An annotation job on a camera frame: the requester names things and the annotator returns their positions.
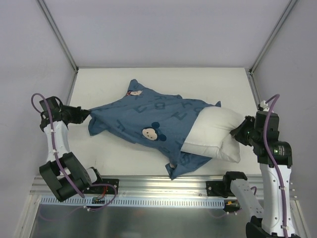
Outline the white pillow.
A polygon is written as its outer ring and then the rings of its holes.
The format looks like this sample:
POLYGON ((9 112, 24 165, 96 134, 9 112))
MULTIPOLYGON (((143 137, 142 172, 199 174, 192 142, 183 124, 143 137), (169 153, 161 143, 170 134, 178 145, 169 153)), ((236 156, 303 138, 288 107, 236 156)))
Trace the white pillow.
POLYGON ((243 115, 227 108, 206 107, 195 120, 182 152, 239 163, 240 146, 230 134, 244 121, 243 115))

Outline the blue cartoon print pillowcase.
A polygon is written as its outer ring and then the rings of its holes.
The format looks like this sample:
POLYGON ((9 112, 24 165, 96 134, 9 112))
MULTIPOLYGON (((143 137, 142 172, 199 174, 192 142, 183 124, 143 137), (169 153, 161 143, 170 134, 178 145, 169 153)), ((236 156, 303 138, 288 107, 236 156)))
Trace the blue cartoon print pillowcase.
POLYGON ((160 94, 130 81, 126 95, 90 110, 91 136, 108 131, 128 142, 160 151, 171 179, 193 172, 211 160, 196 152, 181 150, 199 113, 210 104, 180 95, 160 94))

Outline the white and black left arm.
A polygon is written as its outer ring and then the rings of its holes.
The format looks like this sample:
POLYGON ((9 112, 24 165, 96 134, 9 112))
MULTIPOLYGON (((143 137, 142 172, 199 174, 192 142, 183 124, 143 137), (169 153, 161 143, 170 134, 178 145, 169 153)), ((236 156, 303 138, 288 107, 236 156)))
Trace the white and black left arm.
POLYGON ((40 129, 47 137, 48 158, 39 172, 53 195, 63 202, 77 194, 83 197, 85 190, 101 192, 104 182, 98 170, 84 168, 68 143, 68 125, 83 123, 90 111, 64 105, 56 96, 41 100, 40 105, 40 129))

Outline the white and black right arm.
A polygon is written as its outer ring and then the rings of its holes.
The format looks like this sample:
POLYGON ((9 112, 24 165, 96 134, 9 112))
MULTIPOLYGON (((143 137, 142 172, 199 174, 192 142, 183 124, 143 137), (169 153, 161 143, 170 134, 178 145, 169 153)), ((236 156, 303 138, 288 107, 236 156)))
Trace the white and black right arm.
POLYGON ((290 211, 289 181, 292 149, 279 141, 279 117, 276 113, 258 111, 247 116, 231 131, 233 138, 245 146, 252 146, 263 179, 264 205, 251 191, 243 172, 227 172, 223 176, 222 191, 235 196, 240 207, 248 213, 248 238, 296 238, 290 211))

